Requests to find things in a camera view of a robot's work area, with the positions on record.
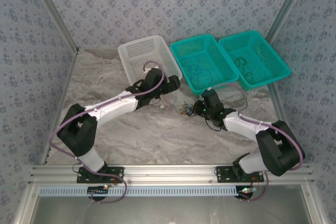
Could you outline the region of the white plastic mesh basket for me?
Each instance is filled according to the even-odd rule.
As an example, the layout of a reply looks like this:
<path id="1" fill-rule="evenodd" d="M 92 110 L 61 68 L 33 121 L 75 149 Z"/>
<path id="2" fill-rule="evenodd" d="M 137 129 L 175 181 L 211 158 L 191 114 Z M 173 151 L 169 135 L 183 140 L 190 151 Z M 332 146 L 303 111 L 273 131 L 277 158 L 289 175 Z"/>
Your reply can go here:
<path id="1" fill-rule="evenodd" d="M 160 69 L 166 77 L 176 75 L 181 82 L 182 73 L 166 42 L 159 35 L 125 43 L 118 47 L 118 53 L 131 86 L 145 78 L 143 69 L 146 67 Z M 164 76 L 150 92 L 160 86 L 163 79 Z"/>

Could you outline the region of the teal plastic mesh basket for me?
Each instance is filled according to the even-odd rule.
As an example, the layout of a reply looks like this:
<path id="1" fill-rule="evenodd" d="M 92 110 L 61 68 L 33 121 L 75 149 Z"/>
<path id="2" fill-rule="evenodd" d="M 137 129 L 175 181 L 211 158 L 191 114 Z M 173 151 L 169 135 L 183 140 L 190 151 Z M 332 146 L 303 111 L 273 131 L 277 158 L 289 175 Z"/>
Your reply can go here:
<path id="1" fill-rule="evenodd" d="M 228 54 L 245 90 L 255 89 L 291 75 L 291 70 L 273 47 L 257 31 L 222 38 L 218 44 Z"/>
<path id="2" fill-rule="evenodd" d="M 239 79 L 233 61 L 210 34 L 174 42 L 170 48 L 184 78 L 196 96 L 207 88 Z"/>

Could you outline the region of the grey metal sheet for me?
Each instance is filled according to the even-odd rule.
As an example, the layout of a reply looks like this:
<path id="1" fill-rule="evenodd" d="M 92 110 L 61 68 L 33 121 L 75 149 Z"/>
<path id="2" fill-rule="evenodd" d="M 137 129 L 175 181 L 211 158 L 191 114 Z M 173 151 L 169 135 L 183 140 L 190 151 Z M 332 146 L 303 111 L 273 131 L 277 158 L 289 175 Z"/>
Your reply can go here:
<path id="1" fill-rule="evenodd" d="M 312 224 L 300 199 L 129 197 L 115 204 L 92 204 L 86 197 L 41 197 L 31 224 Z"/>

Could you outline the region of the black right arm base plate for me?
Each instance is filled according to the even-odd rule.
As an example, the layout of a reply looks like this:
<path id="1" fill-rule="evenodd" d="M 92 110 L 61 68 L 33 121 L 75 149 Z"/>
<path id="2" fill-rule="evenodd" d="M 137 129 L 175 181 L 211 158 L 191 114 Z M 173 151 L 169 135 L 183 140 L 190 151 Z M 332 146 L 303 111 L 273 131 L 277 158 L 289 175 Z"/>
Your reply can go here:
<path id="1" fill-rule="evenodd" d="M 252 183 L 265 180 L 262 172 L 248 174 L 238 166 L 217 166 L 214 173 L 218 183 Z"/>

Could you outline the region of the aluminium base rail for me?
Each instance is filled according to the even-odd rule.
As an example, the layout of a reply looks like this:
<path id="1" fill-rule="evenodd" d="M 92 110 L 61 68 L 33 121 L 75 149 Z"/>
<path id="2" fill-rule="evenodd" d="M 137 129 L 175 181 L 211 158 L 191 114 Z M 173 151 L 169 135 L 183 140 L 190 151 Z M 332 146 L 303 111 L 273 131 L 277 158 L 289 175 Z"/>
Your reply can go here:
<path id="1" fill-rule="evenodd" d="M 215 185 L 223 175 L 217 164 L 189 165 L 122 165 L 123 178 L 131 186 Z M 36 185 L 74 185 L 77 174 L 72 165 L 36 165 L 28 178 Z M 288 171 L 280 177 L 267 173 L 271 185 L 312 184 L 314 178 L 309 165 Z"/>

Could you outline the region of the black bracket with circuit board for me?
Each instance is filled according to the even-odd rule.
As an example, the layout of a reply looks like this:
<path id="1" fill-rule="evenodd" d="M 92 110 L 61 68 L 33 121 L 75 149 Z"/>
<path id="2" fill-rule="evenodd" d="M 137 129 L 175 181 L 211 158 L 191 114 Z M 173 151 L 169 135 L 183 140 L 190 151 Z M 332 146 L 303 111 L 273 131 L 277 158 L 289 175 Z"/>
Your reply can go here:
<path id="1" fill-rule="evenodd" d="M 240 200 L 251 200 L 253 194 L 258 190 L 258 187 L 254 186 L 236 186 L 238 195 L 237 199 Z"/>
<path id="2" fill-rule="evenodd" d="M 90 186 L 87 188 L 87 195 L 93 201 L 104 200 L 109 192 L 108 186 Z"/>

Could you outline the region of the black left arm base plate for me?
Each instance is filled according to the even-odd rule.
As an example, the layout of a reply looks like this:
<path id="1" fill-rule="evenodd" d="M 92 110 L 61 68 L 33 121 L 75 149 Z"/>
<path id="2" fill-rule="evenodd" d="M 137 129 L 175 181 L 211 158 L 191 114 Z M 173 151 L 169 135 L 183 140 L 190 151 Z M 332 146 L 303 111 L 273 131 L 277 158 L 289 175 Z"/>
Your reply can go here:
<path id="1" fill-rule="evenodd" d="M 124 176 L 123 167 L 109 167 L 107 165 L 104 165 L 104 167 L 100 169 L 98 172 L 104 173 L 104 174 L 113 174 L 113 175 L 116 175 L 122 178 Z M 98 184 L 98 183 L 122 184 L 122 181 L 119 178 L 93 174 L 89 172 L 88 170 L 86 170 L 84 167 L 81 167 L 78 170 L 77 183 L 78 184 L 85 184 L 85 183 L 86 184 Z"/>

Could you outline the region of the aluminium frame post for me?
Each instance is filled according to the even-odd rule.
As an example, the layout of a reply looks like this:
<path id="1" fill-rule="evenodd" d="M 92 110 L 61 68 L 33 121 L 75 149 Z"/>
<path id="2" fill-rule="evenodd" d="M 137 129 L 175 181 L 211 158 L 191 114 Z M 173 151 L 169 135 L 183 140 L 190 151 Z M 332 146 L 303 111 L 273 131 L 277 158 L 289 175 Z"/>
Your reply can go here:
<path id="1" fill-rule="evenodd" d="M 65 22 L 63 21 L 60 12 L 57 10 L 56 5 L 53 3 L 52 0 L 41 0 L 44 7 L 46 8 L 49 16 L 52 18 L 54 24 L 56 25 L 57 29 L 59 30 L 62 38 L 64 39 L 65 43 L 73 53 L 78 52 L 78 47 L 67 28 Z"/>
<path id="2" fill-rule="evenodd" d="M 284 0 L 283 1 L 274 21 L 272 22 L 265 36 L 265 39 L 268 43 L 272 44 L 273 41 L 276 39 L 281 27 L 286 21 L 286 18 L 290 14 L 290 11 L 293 8 L 296 1 L 297 0 Z"/>

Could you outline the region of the aluminium lower frame rail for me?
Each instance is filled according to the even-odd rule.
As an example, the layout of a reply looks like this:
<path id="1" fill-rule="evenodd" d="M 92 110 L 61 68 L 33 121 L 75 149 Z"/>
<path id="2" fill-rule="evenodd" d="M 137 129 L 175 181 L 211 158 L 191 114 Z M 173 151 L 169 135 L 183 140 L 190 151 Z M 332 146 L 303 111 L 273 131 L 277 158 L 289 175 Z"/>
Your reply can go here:
<path id="1" fill-rule="evenodd" d="M 30 224 L 39 195 L 39 186 L 29 184 L 19 202 L 13 224 Z"/>
<path id="2" fill-rule="evenodd" d="M 301 185 L 301 190 L 312 224 L 329 224 L 317 187 L 313 184 L 306 183 Z"/>

